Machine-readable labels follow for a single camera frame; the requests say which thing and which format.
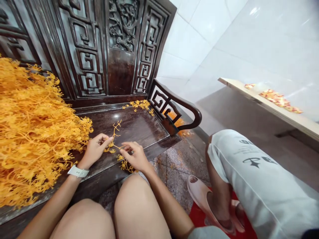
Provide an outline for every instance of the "granite floor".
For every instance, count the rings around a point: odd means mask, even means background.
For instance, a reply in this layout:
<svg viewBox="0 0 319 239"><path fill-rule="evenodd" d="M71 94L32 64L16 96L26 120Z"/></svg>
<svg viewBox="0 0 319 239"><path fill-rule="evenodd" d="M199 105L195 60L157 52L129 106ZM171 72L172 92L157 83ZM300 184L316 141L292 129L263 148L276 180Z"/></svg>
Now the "granite floor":
<svg viewBox="0 0 319 239"><path fill-rule="evenodd" d="M188 176L193 174L210 185L205 162L206 144L192 130L187 130L181 137L182 141L153 159L151 164L176 200L189 213L193 200L187 190ZM114 185L98 199L111 214L118 191L118 185Z"/></svg>

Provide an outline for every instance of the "white pants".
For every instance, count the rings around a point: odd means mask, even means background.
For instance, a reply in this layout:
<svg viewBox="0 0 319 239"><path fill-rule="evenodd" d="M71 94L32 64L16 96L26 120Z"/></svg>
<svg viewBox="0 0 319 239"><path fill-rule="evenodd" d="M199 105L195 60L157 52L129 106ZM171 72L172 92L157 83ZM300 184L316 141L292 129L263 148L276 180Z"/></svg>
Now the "white pants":
<svg viewBox="0 0 319 239"><path fill-rule="evenodd" d="M319 228L319 193L245 136L231 129L214 134L208 155L233 186L259 239L301 238Z"/></svg>

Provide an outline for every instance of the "wooden armrest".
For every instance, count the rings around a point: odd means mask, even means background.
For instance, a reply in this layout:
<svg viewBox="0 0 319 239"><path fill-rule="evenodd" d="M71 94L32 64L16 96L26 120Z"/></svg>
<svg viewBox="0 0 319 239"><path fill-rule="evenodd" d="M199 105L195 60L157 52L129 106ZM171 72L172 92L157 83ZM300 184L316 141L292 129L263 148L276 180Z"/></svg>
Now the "wooden armrest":
<svg viewBox="0 0 319 239"><path fill-rule="evenodd" d="M156 86L165 95L160 93L158 90L155 90ZM159 102L157 102L155 99L157 96L162 97L164 101L160 100ZM190 103L189 101L184 100L183 98L177 96L172 91L170 91L166 86L164 86L160 82L158 82L157 79L153 80L148 99L150 100L151 105L153 106L155 111L159 114L159 116L162 119L164 119L164 116L166 118L169 118L172 121L172 123L175 123L182 115L177 110L176 106L171 102L171 100L175 101L176 103L178 103L178 104L184 106L185 108L189 109L190 111L192 111L192 113L195 116L194 121L191 124L181 125L181 126L177 127L178 130L195 128L195 127L199 126L200 122L202 121L202 114L195 107L195 105L193 103ZM171 108L173 109L174 113L177 115L174 119L171 119L168 115L168 113L171 112Z"/></svg>

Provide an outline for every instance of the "leg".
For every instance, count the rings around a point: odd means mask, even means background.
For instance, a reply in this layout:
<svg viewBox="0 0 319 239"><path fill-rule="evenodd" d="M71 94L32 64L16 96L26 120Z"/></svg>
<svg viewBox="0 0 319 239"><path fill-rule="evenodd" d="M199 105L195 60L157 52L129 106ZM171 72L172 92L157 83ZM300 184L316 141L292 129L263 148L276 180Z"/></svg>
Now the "leg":
<svg viewBox="0 0 319 239"><path fill-rule="evenodd" d="M319 225L319 193L243 135L222 130L212 136L207 153L215 169L212 186L227 194L226 185L232 185L259 238L300 238Z"/></svg>
<svg viewBox="0 0 319 239"><path fill-rule="evenodd" d="M83 199L62 217L50 239L115 239L111 216L98 203Z"/></svg>
<svg viewBox="0 0 319 239"><path fill-rule="evenodd" d="M232 226L232 222L230 220L229 206L233 188L231 184L226 183L221 179L209 158L208 146L211 143L211 139L212 136L210 136L208 140L205 153L207 170L213 193L207 194L207 201L218 222L224 228L230 229Z"/></svg>
<svg viewBox="0 0 319 239"><path fill-rule="evenodd" d="M114 218L119 239L171 238L151 187L138 174L122 185L114 205Z"/></svg>

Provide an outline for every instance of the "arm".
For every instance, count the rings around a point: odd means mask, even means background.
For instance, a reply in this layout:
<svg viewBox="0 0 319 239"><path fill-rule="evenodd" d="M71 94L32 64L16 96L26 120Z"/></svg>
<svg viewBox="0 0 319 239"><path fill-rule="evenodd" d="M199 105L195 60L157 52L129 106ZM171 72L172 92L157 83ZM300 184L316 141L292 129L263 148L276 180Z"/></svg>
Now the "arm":
<svg viewBox="0 0 319 239"><path fill-rule="evenodd" d="M113 137L109 138L102 133L91 139L77 167L88 170L101 157L103 150L112 139ZM50 238L55 226L63 217L81 179L74 175L69 175L52 198L22 231L18 239Z"/></svg>
<svg viewBox="0 0 319 239"><path fill-rule="evenodd" d="M176 238L187 238L194 229L194 224L157 176L153 166L144 154L143 147L136 142L124 142L123 145L126 145L126 147L124 150L120 150L121 154L135 169L140 170L149 181L170 231ZM133 150L133 155L128 154L127 150L130 149Z"/></svg>

